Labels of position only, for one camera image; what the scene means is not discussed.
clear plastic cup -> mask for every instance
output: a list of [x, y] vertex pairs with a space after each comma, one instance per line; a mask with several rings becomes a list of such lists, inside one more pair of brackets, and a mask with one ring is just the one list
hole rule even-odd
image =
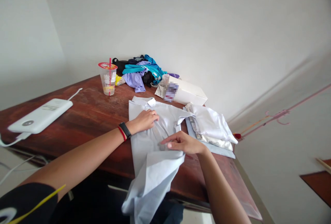
[[103, 93], [105, 95], [113, 95], [115, 93], [117, 66], [107, 62], [101, 62], [98, 66], [100, 70]]

table surface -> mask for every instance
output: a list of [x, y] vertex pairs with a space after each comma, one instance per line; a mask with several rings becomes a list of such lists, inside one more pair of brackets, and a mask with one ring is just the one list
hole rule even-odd
[[[18, 142], [15, 148], [56, 158], [71, 149], [96, 138], [129, 120], [129, 100], [133, 96], [155, 97], [159, 102], [171, 104], [178, 108], [180, 103], [168, 103], [154, 95], [156, 88], [146, 87], [146, 92], [135, 93], [127, 84], [117, 86], [113, 96], [104, 95], [100, 76], [95, 76], [68, 87], [56, 90], [30, 101], [21, 103], [0, 112], [0, 133], [6, 143], [11, 143], [18, 136], [8, 131], [7, 127], [27, 115], [34, 109], [53, 98], [68, 99], [79, 88], [83, 88], [73, 99], [73, 106], [56, 119], [39, 134], [33, 134], [26, 140]], [[187, 133], [185, 121], [181, 125]], [[261, 220], [245, 183], [243, 182], [233, 159], [213, 154], [228, 183], [243, 205], [248, 216]], [[121, 144], [100, 165], [96, 173], [104, 178], [112, 178], [123, 182], [128, 188], [134, 179], [131, 142]], [[200, 206], [208, 206], [208, 196], [199, 160], [196, 155], [186, 155], [184, 163], [171, 183], [170, 194], [187, 202]]]

purple clothing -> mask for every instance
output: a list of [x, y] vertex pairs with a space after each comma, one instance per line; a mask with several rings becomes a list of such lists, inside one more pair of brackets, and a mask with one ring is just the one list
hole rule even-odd
[[174, 74], [174, 73], [168, 73], [170, 76], [174, 77], [174, 78], [179, 78], [178, 74]]
[[139, 63], [137, 63], [137, 65], [147, 65], [150, 64], [151, 62], [149, 61], [140, 61]]
[[128, 86], [134, 88], [135, 93], [144, 92], [146, 91], [146, 89], [141, 76], [143, 76], [147, 70], [148, 69], [145, 68], [141, 72], [127, 73], [124, 74], [122, 78], [124, 78]]

pile of clothes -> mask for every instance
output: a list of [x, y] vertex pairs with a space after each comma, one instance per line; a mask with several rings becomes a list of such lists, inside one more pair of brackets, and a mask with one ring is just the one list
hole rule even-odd
[[122, 79], [134, 88], [136, 93], [146, 91], [144, 84], [148, 87], [158, 85], [162, 76], [167, 73], [147, 54], [128, 61], [114, 58], [112, 63], [118, 67], [117, 73], [123, 74]]
[[189, 117], [197, 139], [233, 151], [231, 143], [238, 144], [222, 114], [204, 107], [188, 103], [186, 110], [196, 118]]

cardboard box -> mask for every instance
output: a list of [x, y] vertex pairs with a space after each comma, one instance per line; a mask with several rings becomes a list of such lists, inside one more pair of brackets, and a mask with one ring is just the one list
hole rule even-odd
[[181, 104], [186, 105], [191, 102], [202, 106], [208, 100], [207, 96], [199, 86], [190, 84], [172, 76], [169, 76], [169, 83], [175, 83], [178, 85], [175, 100]]

